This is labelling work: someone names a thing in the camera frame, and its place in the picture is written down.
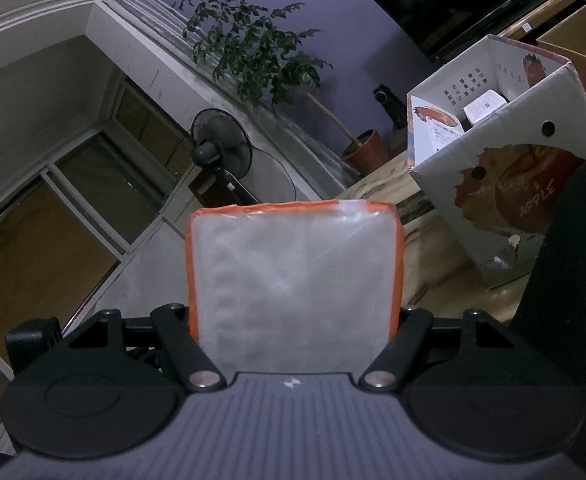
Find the white logo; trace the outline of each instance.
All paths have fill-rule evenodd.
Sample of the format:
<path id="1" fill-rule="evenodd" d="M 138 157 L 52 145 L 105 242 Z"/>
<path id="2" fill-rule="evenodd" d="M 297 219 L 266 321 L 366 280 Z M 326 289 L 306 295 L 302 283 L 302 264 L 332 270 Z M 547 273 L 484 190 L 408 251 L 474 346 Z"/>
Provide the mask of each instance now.
<path id="1" fill-rule="evenodd" d="M 284 381 L 284 386 L 290 388 L 291 390 L 294 390 L 295 388 L 301 385 L 302 381 L 300 381 L 299 379 L 295 379 L 294 377 L 291 377 L 290 379 Z"/>

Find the plant pot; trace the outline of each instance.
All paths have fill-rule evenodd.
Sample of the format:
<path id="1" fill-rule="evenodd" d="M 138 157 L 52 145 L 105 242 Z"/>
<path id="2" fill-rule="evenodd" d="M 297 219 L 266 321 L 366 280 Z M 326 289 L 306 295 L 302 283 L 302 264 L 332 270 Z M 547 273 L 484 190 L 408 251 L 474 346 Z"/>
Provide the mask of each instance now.
<path id="1" fill-rule="evenodd" d="M 382 144 L 382 138 L 377 130 L 364 132 L 358 137 L 358 140 L 362 146 L 352 142 L 342 153 L 342 160 L 358 170 L 363 176 L 373 173 L 391 160 L 391 155 Z"/>

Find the wooden table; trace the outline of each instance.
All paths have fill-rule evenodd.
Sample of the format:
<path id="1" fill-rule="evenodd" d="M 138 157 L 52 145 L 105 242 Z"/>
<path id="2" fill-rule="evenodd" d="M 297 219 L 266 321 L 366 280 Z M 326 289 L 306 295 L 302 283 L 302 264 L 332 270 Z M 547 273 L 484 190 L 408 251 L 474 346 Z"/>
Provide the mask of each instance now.
<path id="1" fill-rule="evenodd" d="M 537 27 L 547 22 L 576 1 L 577 0 L 548 0 L 529 12 L 518 22 L 515 22 L 510 27 L 504 29 L 498 34 L 498 36 L 501 36 L 502 38 L 511 38 L 512 40 L 519 40 L 531 30 L 535 30 Z"/>
<path id="2" fill-rule="evenodd" d="M 406 238 L 402 304 L 426 308 L 437 317 L 462 317 L 480 308 L 500 321 L 513 317 L 528 276 L 489 290 L 455 235 L 406 165 L 406 152 L 348 188 L 338 198 L 368 198 L 397 205 Z"/>

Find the potted plant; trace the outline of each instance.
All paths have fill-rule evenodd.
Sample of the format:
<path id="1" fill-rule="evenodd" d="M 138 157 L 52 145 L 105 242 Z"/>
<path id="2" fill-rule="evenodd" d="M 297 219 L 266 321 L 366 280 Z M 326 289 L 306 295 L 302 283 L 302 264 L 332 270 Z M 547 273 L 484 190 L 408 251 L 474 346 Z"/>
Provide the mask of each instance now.
<path id="1" fill-rule="evenodd" d="M 376 130 L 355 136 L 309 91 L 310 87 L 320 87 L 317 69 L 332 68 L 332 65 L 298 52 L 297 47 L 302 40 L 321 31 L 317 28 L 284 31 L 276 23 L 289 12 L 300 9 L 303 3 L 273 10 L 250 4 L 248 0 L 174 0 L 172 6 L 183 10 L 186 2 L 195 8 L 186 22 L 184 37 L 201 30 L 202 25 L 207 27 L 206 39 L 197 41 L 193 47 L 193 61 L 203 62 L 215 54 L 213 77 L 219 79 L 225 73 L 235 76 L 237 95 L 243 102 L 257 107 L 263 92 L 268 90 L 272 106 L 292 104 L 290 89 L 299 88 L 351 140 L 342 160 L 366 175 L 391 159 Z"/>

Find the white package with orange edge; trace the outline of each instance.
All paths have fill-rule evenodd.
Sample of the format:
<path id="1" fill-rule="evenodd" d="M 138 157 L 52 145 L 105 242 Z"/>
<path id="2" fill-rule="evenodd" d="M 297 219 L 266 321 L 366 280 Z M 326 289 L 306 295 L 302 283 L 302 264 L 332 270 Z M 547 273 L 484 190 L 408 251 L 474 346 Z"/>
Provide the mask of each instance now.
<path id="1" fill-rule="evenodd" d="M 200 209 L 186 229 L 190 333 L 228 380 L 237 371 L 357 379 L 397 330 L 403 256 L 387 203 Z"/>

